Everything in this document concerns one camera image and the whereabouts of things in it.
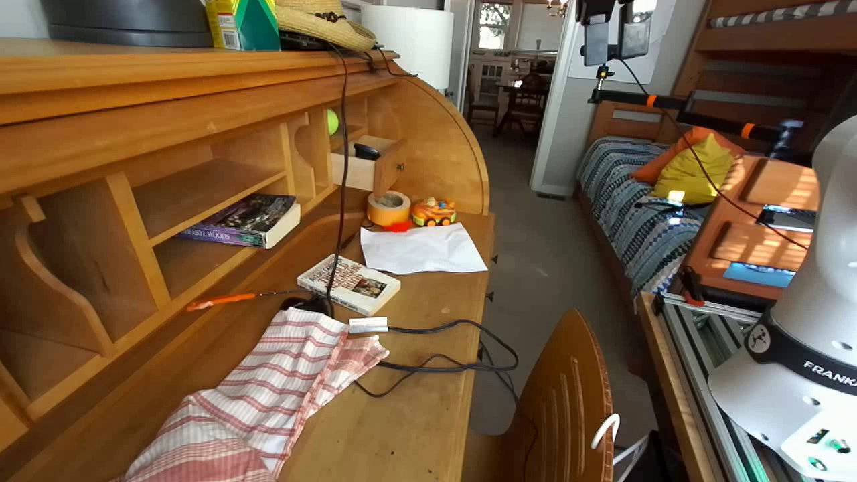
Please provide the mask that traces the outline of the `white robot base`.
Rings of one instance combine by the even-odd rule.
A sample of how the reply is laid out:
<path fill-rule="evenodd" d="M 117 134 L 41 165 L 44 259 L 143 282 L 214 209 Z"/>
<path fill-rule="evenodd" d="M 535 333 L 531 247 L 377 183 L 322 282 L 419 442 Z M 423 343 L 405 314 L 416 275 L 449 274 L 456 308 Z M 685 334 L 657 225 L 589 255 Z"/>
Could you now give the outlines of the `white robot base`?
<path fill-rule="evenodd" d="M 857 482 L 857 118 L 823 137 L 812 165 L 823 195 L 808 255 L 706 382 L 803 476 Z"/>

